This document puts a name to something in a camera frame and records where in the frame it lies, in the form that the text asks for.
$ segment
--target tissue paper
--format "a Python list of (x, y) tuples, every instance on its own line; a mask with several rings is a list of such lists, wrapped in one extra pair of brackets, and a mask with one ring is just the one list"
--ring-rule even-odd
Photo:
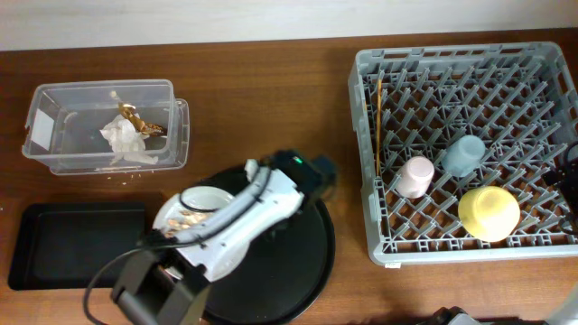
[(110, 163), (111, 165), (125, 159), (129, 162), (156, 164), (158, 157), (144, 154), (145, 139), (149, 135), (137, 132), (135, 126), (123, 116), (119, 115), (100, 130), (102, 136), (107, 139), (113, 153), (118, 153)]

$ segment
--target wooden table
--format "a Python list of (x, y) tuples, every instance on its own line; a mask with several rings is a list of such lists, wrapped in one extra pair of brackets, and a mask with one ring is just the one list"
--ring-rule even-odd
[[(29, 204), (141, 200), (153, 218), (167, 198), (201, 177), (280, 148), (325, 153), (340, 169), (336, 198), (328, 203), (337, 238), (333, 273), (318, 301), (295, 323), (391, 321), (454, 305), (475, 317), (544, 318), (578, 280), (578, 258), (399, 270), (369, 260), (347, 78), (362, 49), (552, 41), (564, 50), (575, 79), (577, 39), (578, 29), (572, 29), (2, 52), (0, 323), (87, 322), (80, 308), (82, 290), (13, 292), (6, 285), (20, 216)], [(36, 86), (107, 79), (172, 81), (175, 95), (191, 108), (191, 148), (183, 169), (134, 178), (122, 173), (57, 177), (22, 156), (24, 119)], [(108, 290), (97, 290), (91, 299), (101, 319), (126, 322)]]

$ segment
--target white wall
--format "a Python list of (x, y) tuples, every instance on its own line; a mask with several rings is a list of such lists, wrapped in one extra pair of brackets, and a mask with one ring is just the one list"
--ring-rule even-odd
[(0, 51), (578, 26), (578, 0), (0, 0)]

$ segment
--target gray dish rack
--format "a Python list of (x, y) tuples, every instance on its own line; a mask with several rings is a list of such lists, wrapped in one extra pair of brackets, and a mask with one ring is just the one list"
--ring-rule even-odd
[[(382, 84), (381, 164), (376, 172), (377, 79)], [(551, 42), (360, 51), (349, 78), (361, 196), (371, 260), (386, 267), (578, 255), (578, 237), (558, 227), (569, 212), (541, 176), (578, 140), (578, 95), (561, 49)], [(464, 178), (445, 173), (445, 149), (479, 136), (487, 152)], [(395, 190), (415, 155), (435, 176), (425, 196)], [(461, 195), (484, 185), (517, 197), (520, 222), (498, 243), (472, 237), (457, 214)]]

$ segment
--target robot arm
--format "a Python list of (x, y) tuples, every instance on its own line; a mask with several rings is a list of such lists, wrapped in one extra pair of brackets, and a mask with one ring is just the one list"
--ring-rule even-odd
[[(294, 151), (276, 153), (226, 207), (172, 239), (172, 243), (176, 239), (194, 244), (144, 250), (131, 257), (113, 288), (112, 300), (135, 324), (198, 322), (210, 283), (241, 263), (253, 239), (314, 203), (334, 182), (334, 167), (326, 158), (308, 162)], [(175, 202), (178, 199), (171, 198), (159, 213), (166, 213), (166, 206)], [(181, 280), (175, 282), (163, 270), (168, 266), (182, 274)]]

